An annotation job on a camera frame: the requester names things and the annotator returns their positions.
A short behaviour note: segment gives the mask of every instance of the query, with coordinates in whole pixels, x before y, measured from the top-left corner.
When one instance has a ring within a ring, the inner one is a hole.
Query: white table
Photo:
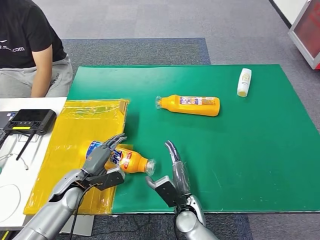
[[[57,115],[59,115],[66,100],[66,97],[0,98],[0,112],[18,111],[20,109],[52,109]],[[7,211],[7,216],[4,216],[2,219],[0,217],[0,230],[21,230],[32,218],[32,216],[24,215],[23,209],[45,158],[51,133],[38,137],[38,140],[34,142],[35,137],[21,156],[28,166],[28,170],[26,170],[23,161],[21,159],[16,160],[17,154],[24,145],[24,142],[19,142],[17,135],[8,136],[0,149],[0,159],[2,156],[13,154],[7,159],[0,174],[1,198],[16,200],[10,201],[10,205],[12,205],[11,210],[8,210],[8,207],[3,204],[5,201],[2,200],[2,205],[0,205],[0,214]],[[94,217],[78,216],[74,233],[91,236]],[[73,217],[72,216],[62,231],[69,232],[72,220]]]

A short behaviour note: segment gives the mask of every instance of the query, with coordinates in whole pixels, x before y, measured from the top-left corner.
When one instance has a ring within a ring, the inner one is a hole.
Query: controller screen
[[[11,121],[42,121],[48,109],[23,109],[20,110]]]

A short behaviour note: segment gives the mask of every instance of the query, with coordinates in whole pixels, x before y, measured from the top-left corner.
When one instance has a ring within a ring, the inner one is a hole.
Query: gray pants
[[[36,71],[36,67],[0,68],[0,99],[29,98]],[[72,75],[72,67],[68,56],[54,62],[50,88],[45,96],[66,97],[72,83]]]

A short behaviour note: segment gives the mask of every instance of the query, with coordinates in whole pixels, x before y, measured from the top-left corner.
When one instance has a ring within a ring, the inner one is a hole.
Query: person's arm
[[[49,89],[52,76],[52,45],[42,51],[32,51],[36,73],[31,90],[32,98],[45,97]]]
[[[23,26],[36,66],[31,97],[45,97],[52,77],[53,40],[50,26],[36,5],[28,10]]]

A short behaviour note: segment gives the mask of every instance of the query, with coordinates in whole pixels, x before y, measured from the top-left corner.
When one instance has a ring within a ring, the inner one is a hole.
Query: robotic arm
[[[96,187],[103,191],[123,183],[125,174],[120,167],[106,170],[104,166],[118,144],[125,139],[124,133],[112,137],[92,151],[82,168],[63,176],[45,205],[14,240],[54,240],[75,210],[76,217],[82,197],[89,189]],[[146,183],[169,207],[174,207],[174,229],[177,226],[188,240],[218,240],[206,228],[202,206],[190,192],[188,175],[176,147],[171,141],[165,142],[165,146],[172,159],[173,181],[164,176],[154,182],[146,176]]]
[[[154,182],[146,176],[146,183],[168,206],[174,207],[174,231],[177,226],[188,240],[218,240],[206,228],[204,212],[197,197],[191,193],[189,177],[178,151],[171,141],[166,141],[165,146],[172,160],[173,181],[164,176]]]
[[[48,203],[28,222],[14,240],[54,240],[81,204],[89,189],[100,191],[122,184],[125,173],[119,167],[109,170],[105,164],[115,148],[127,139],[124,133],[113,136],[95,148],[81,169],[68,172],[60,180]]]

